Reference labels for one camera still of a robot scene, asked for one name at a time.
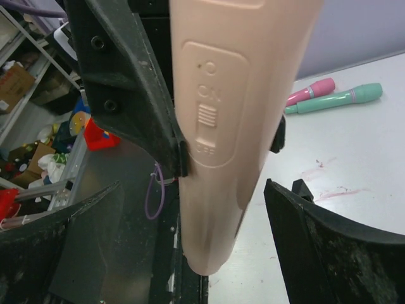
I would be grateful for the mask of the peach toy microphone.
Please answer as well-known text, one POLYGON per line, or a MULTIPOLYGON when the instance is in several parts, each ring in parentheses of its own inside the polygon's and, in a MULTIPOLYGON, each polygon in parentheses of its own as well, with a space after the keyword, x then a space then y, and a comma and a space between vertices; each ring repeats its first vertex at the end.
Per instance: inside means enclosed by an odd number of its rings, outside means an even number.
POLYGON ((322 1, 171 1, 184 255, 210 276, 228 260, 322 1))

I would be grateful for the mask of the pink toy microphone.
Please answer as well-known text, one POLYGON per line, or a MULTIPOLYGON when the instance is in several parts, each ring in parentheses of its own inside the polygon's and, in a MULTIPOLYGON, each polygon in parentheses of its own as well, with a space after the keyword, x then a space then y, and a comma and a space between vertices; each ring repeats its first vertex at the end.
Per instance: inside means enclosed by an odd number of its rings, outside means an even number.
POLYGON ((335 81, 332 78, 318 80, 300 91, 292 93, 285 106, 292 106, 298 102, 318 98, 333 93, 335 81))

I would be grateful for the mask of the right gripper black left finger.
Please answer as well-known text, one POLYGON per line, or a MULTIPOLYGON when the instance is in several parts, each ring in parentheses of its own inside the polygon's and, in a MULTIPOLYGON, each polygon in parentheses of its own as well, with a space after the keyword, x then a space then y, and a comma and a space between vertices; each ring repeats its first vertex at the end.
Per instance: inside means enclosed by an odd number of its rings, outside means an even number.
POLYGON ((123 211, 117 182, 1 232, 1 303, 100 303, 123 211))

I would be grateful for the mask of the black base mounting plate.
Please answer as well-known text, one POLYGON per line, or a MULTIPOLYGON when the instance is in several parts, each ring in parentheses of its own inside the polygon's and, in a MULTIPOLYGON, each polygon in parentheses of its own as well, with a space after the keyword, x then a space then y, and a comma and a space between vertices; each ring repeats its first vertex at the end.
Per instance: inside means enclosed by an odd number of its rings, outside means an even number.
POLYGON ((207 303, 208 278, 188 266, 181 245, 178 181, 156 182, 155 161, 122 141, 104 173, 123 188, 124 207, 101 303, 207 303))

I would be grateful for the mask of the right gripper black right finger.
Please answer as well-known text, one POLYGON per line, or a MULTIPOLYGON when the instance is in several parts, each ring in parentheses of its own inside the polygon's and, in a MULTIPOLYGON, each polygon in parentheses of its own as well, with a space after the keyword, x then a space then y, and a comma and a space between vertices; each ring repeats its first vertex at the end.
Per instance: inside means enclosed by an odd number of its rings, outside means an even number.
POLYGON ((360 224, 268 179, 264 190, 290 303, 404 303, 404 236, 360 224))

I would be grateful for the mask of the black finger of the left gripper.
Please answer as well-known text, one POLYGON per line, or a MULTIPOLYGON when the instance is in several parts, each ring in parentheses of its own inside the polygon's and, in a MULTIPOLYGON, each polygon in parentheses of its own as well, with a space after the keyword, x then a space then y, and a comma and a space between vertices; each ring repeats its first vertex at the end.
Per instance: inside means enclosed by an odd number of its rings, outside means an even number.
POLYGON ((65 1, 65 8, 97 126, 187 176, 185 137, 139 14, 127 1, 65 1))
POLYGON ((286 128, 286 121, 285 117, 282 116, 280 123, 278 125, 277 131, 273 138, 273 142, 270 146, 270 151, 272 153, 279 153, 285 146, 285 128, 286 128))

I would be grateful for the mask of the red storage bin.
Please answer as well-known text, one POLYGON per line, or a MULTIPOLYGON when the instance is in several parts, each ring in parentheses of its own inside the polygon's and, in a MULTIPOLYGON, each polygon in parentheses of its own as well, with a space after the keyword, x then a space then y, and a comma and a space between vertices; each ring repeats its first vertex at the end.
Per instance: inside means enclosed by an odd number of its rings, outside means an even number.
POLYGON ((100 129, 93 118, 90 118, 85 126, 84 138, 90 151, 113 148, 121 142, 119 137, 100 129))

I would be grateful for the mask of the green toy microphone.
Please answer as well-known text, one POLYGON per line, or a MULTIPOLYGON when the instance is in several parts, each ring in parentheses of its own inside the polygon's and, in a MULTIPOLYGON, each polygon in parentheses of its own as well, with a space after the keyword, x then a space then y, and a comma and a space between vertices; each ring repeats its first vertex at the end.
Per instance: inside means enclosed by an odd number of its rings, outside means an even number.
POLYGON ((348 91, 321 96, 300 101, 284 109, 286 115, 304 114, 339 106, 362 104, 376 101, 382 97, 383 89, 380 83, 359 85, 348 91))

